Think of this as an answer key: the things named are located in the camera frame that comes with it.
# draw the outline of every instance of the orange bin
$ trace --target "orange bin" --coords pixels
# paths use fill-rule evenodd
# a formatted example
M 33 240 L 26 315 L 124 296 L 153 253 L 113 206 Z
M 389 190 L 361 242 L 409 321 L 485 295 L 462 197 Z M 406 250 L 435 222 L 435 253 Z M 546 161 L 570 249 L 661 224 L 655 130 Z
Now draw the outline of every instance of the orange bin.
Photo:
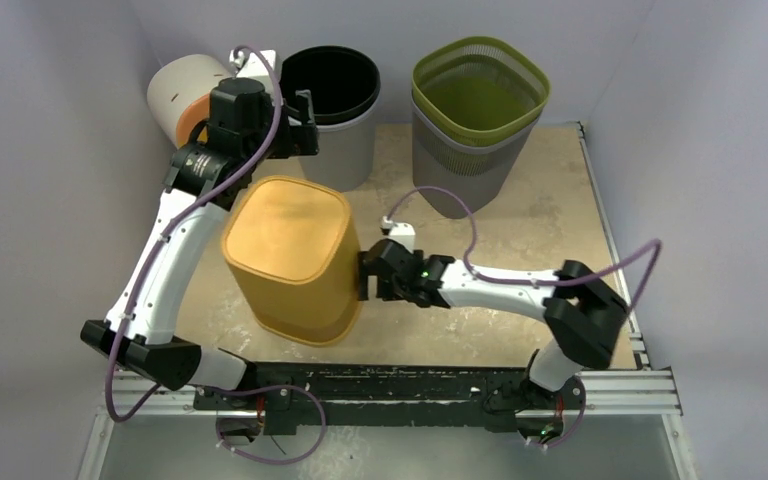
M 252 186 L 222 236 L 225 261 L 257 322 L 312 346 L 340 341 L 357 320 L 359 251 L 343 195 L 283 176 Z

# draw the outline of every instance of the tan tabletop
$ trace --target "tan tabletop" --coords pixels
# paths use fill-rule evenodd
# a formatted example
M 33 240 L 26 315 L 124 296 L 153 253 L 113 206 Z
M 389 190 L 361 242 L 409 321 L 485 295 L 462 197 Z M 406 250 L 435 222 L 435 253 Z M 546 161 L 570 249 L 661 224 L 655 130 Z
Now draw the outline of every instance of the tan tabletop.
M 346 193 L 361 248 L 381 239 L 379 221 L 413 188 L 410 125 L 378 127 L 370 179 Z M 267 175 L 303 177 L 298 161 L 268 160 Z M 415 194 L 395 218 L 413 224 L 416 248 L 461 258 L 469 221 L 438 214 Z M 575 129 L 535 128 L 499 196 L 476 213 L 476 265 L 518 270 L 559 268 L 565 259 L 596 270 L 611 258 L 590 177 Z M 178 336 L 261 361 L 406 365 L 525 366 L 551 338 L 530 318 L 479 308 L 420 309 L 403 302 L 364 302 L 346 338 L 316 348 L 273 335 L 255 322 L 219 248 L 221 230 L 208 244 L 181 306 Z M 371 294 L 374 285 L 371 282 Z M 617 342 L 614 368 L 636 368 L 628 335 Z

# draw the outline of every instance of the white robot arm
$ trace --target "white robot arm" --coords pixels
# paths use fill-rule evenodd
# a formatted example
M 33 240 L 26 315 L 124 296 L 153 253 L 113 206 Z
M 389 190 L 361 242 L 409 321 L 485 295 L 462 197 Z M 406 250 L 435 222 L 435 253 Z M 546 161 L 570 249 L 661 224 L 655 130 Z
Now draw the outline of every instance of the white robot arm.
M 539 271 L 473 265 L 471 271 L 463 260 L 453 257 L 423 258 L 422 251 L 414 250 L 416 235 L 409 224 L 384 218 L 381 227 L 387 238 L 362 255 L 361 298 L 368 298 L 365 284 L 375 276 L 376 296 L 385 301 L 404 300 L 420 307 L 480 307 L 544 322 L 553 339 L 533 357 L 528 380 L 549 392 L 560 390 L 583 368 L 601 370 L 610 365 L 628 306 L 601 280 L 569 286 L 569 280 L 593 273 L 584 264 L 567 260 L 559 270 Z M 522 282 L 492 283 L 476 278 L 473 271 Z

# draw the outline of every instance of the gray wall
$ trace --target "gray wall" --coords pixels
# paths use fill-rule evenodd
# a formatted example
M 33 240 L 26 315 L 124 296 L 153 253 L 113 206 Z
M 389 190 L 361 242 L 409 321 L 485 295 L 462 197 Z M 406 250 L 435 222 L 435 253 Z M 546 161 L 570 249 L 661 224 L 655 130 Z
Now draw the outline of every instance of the gray wall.
M 0 479 L 73 478 L 170 146 L 127 0 L 0 0 Z
M 337 44 L 382 74 L 384 121 L 410 121 L 410 73 L 458 38 L 490 35 L 532 58 L 554 88 L 548 122 L 586 118 L 654 0 L 132 0 L 160 59 L 224 60 L 239 43 L 277 49 Z
M 704 478 L 768 478 L 768 2 L 658 1 L 588 139 L 620 251 L 665 241 L 640 323 Z

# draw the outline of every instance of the cable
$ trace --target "cable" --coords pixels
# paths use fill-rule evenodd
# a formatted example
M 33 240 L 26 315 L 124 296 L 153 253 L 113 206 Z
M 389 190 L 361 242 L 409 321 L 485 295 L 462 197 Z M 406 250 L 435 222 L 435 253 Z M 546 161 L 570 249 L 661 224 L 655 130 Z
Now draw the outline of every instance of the cable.
M 297 387 L 295 385 L 272 385 L 269 387 L 256 388 L 254 390 L 248 390 L 245 392 L 232 392 L 229 390 L 221 390 L 218 388 L 213 388 L 211 390 L 213 390 L 214 392 L 219 392 L 222 395 L 227 395 L 229 397 L 248 397 L 250 395 L 258 395 L 265 392 L 271 392 L 271 391 L 283 390 L 283 389 L 294 390 L 296 392 L 306 395 L 316 406 L 316 409 L 319 411 L 319 420 L 320 420 L 319 436 L 316 437 L 316 442 L 313 443 L 312 447 L 310 447 L 306 452 L 304 452 L 299 456 L 282 459 L 282 460 L 253 455 L 251 453 L 248 453 L 246 451 L 243 451 L 234 447 L 233 445 L 228 443 L 227 440 L 225 440 L 225 437 L 222 435 L 222 430 L 219 428 L 219 420 L 216 421 L 216 438 L 219 440 L 219 443 L 217 444 L 217 446 L 225 447 L 225 449 L 227 449 L 231 453 L 239 455 L 243 458 L 248 458 L 249 460 L 254 460 L 255 462 L 258 462 L 258 463 L 264 463 L 266 465 L 290 465 L 296 462 L 301 462 L 305 458 L 311 456 L 313 452 L 315 452 L 316 449 L 319 448 L 319 444 L 321 444 L 322 439 L 325 438 L 325 431 L 328 429 L 328 425 L 325 423 L 325 409 L 322 407 L 322 403 L 319 401 L 319 399 L 317 399 L 312 393 L 308 392 L 304 388 Z
M 558 437 L 557 440 L 551 443 L 537 444 L 537 446 L 542 448 L 555 448 L 558 445 L 566 442 L 567 439 L 571 437 L 576 430 L 578 430 L 578 427 L 581 426 L 581 421 L 584 419 L 584 410 L 587 409 L 587 390 L 584 388 L 584 382 L 581 381 L 581 378 L 579 378 L 578 375 L 574 376 L 573 378 L 575 379 L 576 383 L 578 383 L 578 388 L 581 390 L 581 408 L 578 410 L 578 416 L 575 417 L 575 421 L 572 423 L 572 426 L 570 426 L 569 430 L 565 429 L 563 435 Z
M 503 284 L 503 285 L 530 285 L 530 286 L 537 286 L 537 287 L 544 287 L 544 286 L 545 287 L 574 287 L 576 285 L 583 285 L 585 283 L 592 282 L 593 280 L 602 278 L 605 275 L 614 273 L 621 268 L 625 268 L 628 265 L 631 265 L 632 263 L 637 261 L 640 257 L 642 257 L 644 254 L 646 254 L 651 250 L 652 256 L 649 259 L 649 264 L 646 266 L 646 271 L 643 273 L 643 277 L 641 277 L 640 279 L 640 285 L 637 287 L 637 291 L 634 292 L 634 295 L 631 298 L 631 303 L 628 306 L 628 311 L 629 313 L 631 313 L 631 311 L 634 310 L 634 307 L 637 306 L 637 302 L 640 300 L 640 296 L 643 294 L 643 290 L 646 288 L 646 284 L 649 282 L 649 277 L 652 275 L 652 270 L 655 268 L 655 263 L 658 261 L 658 257 L 661 254 L 662 243 L 661 243 L 661 240 L 656 238 L 646 242 L 645 245 L 638 248 L 634 253 L 620 260 L 615 265 L 611 265 L 610 267 L 599 270 L 598 272 L 594 272 L 589 275 L 585 275 L 583 277 L 575 278 L 572 280 L 527 280 L 527 279 L 515 280 L 515 279 L 491 277 L 477 271 L 475 267 L 472 266 L 472 263 L 470 263 L 469 261 L 469 255 L 472 253 L 473 250 L 475 250 L 475 247 L 478 245 L 478 226 L 475 223 L 475 216 L 473 215 L 469 207 L 466 205 L 466 203 L 464 203 L 464 201 L 461 200 L 460 197 L 458 197 L 451 191 L 446 190 L 445 188 L 434 187 L 431 185 L 416 187 L 413 190 L 406 193 L 404 196 L 402 196 L 402 198 L 400 198 L 395 203 L 395 205 L 393 205 L 393 208 L 391 208 L 390 212 L 387 214 L 387 220 L 392 220 L 393 214 L 396 213 L 396 210 L 402 205 L 402 203 L 404 203 L 405 200 L 408 199 L 408 197 L 410 197 L 411 195 L 413 195 L 414 193 L 420 190 L 434 190 L 440 193 L 444 193 L 452 197 L 453 199 L 455 199 L 460 204 L 461 208 L 463 208 L 464 212 L 466 212 L 466 216 L 467 218 L 469 218 L 469 223 L 470 225 L 472 225 L 472 241 L 464 251 L 464 257 L 463 257 L 464 266 L 466 267 L 467 270 L 469 270 L 469 272 L 475 278 L 478 278 L 479 280 L 484 280 L 485 282 L 497 283 L 497 284 Z
M 228 187 L 232 186 L 234 183 L 240 180 L 243 175 L 251 170 L 251 168 L 256 165 L 257 162 L 259 162 L 260 159 L 266 154 L 266 150 L 272 144 L 272 141 L 275 139 L 275 135 L 278 133 L 278 124 L 281 120 L 281 107 L 283 104 L 282 99 L 284 98 L 281 95 L 281 86 L 278 83 L 278 77 L 275 74 L 275 71 L 272 70 L 269 62 L 266 60 L 263 54 L 260 53 L 260 51 L 249 47 L 248 45 L 242 45 L 240 48 L 250 51 L 258 59 L 260 59 L 266 68 L 266 73 L 269 75 L 269 80 L 272 82 L 272 98 L 274 99 L 273 103 L 275 105 L 272 108 L 272 123 L 269 126 L 269 131 L 267 132 L 266 138 L 263 139 L 263 143 L 261 143 L 257 151 L 255 151 L 251 158 L 249 158 L 246 163 L 237 169 L 233 175 L 228 177 L 224 182 L 217 185 L 213 190 L 196 199 L 195 202 L 182 210 L 181 213 L 169 221 L 169 224 L 160 233 L 160 238 L 162 239 L 169 238 L 169 236 L 172 235 L 172 233 L 175 231 L 175 228 L 179 223 L 181 223 L 182 220 L 196 211 L 196 209 L 207 205 L 208 202 L 213 200 L 217 195 L 222 193 Z M 116 330 L 116 336 L 113 338 L 113 345 L 110 347 L 110 358 L 107 363 L 107 375 L 105 376 L 104 380 L 104 401 L 107 406 L 107 413 L 110 415 L 110 418 L 117 423 L 128 421 L 131 417 L 133 417 L 134 414 L 137 413 L 137 410 L 143 406 L 146 400 L 148 400 L 149 397 L 151 397 L 151 395 L 157 391 L 158 388 L 160 388 L 160 385 L 158 384 L 149 389 L 149 391 L 146 392 L 142 398 L 140 398 L 137 404 L 134 405 L 134 408 L 132 408 L 128 413 L 119 415 L 119 413 L 116 412 L 116 406 L 113 403 L 113 376 L 116 371 L 116 360 L 119 356 L 119 347 L 122 345 L 122 338 L 124 338 L 125 331 L 128 329 L 131 319 L 133 318 L 134 308 L 137 306 L 137 300 L 140 297 L 140 292 L 142 291 L 143 285 L 145 284 L 146 277 L 148 276 L 154 261 L 157 259 L 157 256 L 160 254 L 160 251 L 163 249 L 165 244 L 166 243 L 162 240 L 158 240 L 154 246 L 152 246 L 151 250 L 149 250 L 148 255 L 146 255 L 145 262 L 137 272 L 134 285 L 128 295 L 128 302 L 125 304 L 125 312 L 122 315 L 122 320 L 119 322 L 119 328 Z

